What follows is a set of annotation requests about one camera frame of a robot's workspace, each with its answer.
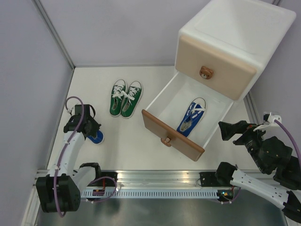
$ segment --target gray wall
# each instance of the gray wall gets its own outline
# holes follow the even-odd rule
[[[283,124],[301,147],[301,1],[283,0],[283,8],[293,10],[297,18],[251,90],[257,112],[262,120],[264,111],[276,111]],[[292,143],[282,129],[273,130],[268,137],[277,136],[288,146]]]
[[[0,219],[20,225],[71,77],[30,0],[0,7]]]
[[[173,64],[179,29],[209,1],[41,0],[76,66]]]

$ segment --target blue sneaker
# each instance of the blue sneaker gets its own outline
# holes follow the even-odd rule
[[[188,137],[193,128],[201,121],[205,115],[206,101],[203,98],[193,100],[186,111],[186,114],[177,128],[177,132]]]
[[[96,137],[88,136],[87,138],[89,138],[94,144],[100,144],[104,140],[104,134],[99,130],[97,131]]]

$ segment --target drawer knob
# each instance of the drawer knob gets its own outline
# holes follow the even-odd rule
[[[213,76],[213,70],[202,66],[201,70],[199,71],[199,75],[203,78],[203,79],[211,79]]]
[[[166,145],[167,147],[171,147],[171,144],[169,143],[171,141],[170,138],[166,137],[165,139],[161,138],[161,142]]]

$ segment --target white cabinet top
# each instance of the white cabinet top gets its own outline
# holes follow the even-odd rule
[[[258,0],[212,0],[181,30],[263,71],[296,13]]]

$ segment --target white drawer cabinet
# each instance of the white drawer cabinet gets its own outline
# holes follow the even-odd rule
[[[179,31],[175,75],[142,111],[145,127],[167,147],[197,161],[218,122],[254,85],[295,17],[256,0],[210,1]],[[206,114],[185,137],[176,128],[197,97],[206,100]]]

